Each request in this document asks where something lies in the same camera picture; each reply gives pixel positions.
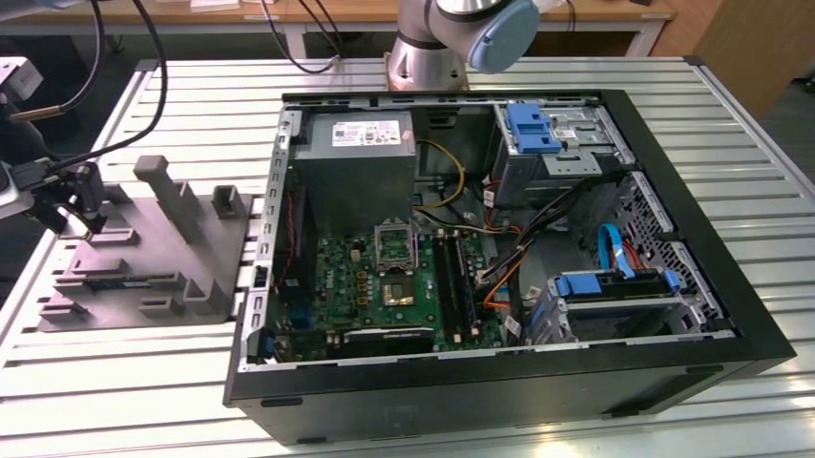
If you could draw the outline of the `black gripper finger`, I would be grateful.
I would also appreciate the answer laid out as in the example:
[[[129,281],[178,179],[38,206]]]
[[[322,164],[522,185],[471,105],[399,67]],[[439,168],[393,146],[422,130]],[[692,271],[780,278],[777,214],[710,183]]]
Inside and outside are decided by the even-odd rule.
[[[74,172],[74,195],[78,217],[90,231],[98,234],[106,224],[106,216],[99,212],[106,191],[95,162],[85,162]]]
[[[35,219],[46,229],[61,235],[69,225],[69,219],[59,211],[59,205],[49,191],[35,190],[31,192],[34,205],[29,210],[29,216]]]

